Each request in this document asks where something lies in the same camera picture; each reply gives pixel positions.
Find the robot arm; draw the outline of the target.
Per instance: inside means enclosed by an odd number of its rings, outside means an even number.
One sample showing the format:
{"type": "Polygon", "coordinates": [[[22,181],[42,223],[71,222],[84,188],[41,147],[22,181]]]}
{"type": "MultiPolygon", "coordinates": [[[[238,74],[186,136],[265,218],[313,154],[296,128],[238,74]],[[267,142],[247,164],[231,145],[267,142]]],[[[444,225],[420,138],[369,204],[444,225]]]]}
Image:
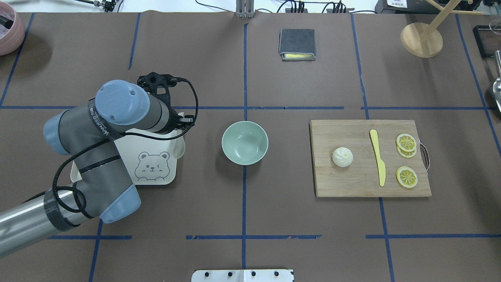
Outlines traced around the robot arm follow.
{"type": "Polygon", "coordinates": [[[15,253],[61,232],[77,228],[93,218],[109,224],[137,211],[139,193],[115,141],[141,136],[133,130],[185,135],[198,118],[181,116],[172,109],[169,91],[158,95],[159,87],[174,87],[189,81],[168,75],[165,81],[137,84],[112,80],[97,91],[87,104],[49,119],[43,127],[47,144],[68,159],[57,169],[48,190],[1,214],[1,257],[15,253]]]}

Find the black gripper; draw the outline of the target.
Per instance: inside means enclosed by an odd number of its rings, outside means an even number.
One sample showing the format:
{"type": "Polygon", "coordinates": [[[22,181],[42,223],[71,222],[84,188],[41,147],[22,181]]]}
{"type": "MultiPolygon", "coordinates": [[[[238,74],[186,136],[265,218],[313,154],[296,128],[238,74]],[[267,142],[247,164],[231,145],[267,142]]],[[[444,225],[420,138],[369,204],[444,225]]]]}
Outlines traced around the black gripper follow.
{"type": "Polygon", "coordinates": [[[195,114],[194,115],[180,115],[175,111],[169,114],[169,132],[177,132],[181,130],[179,134],[186,134],[195,125],[195,114]]]}

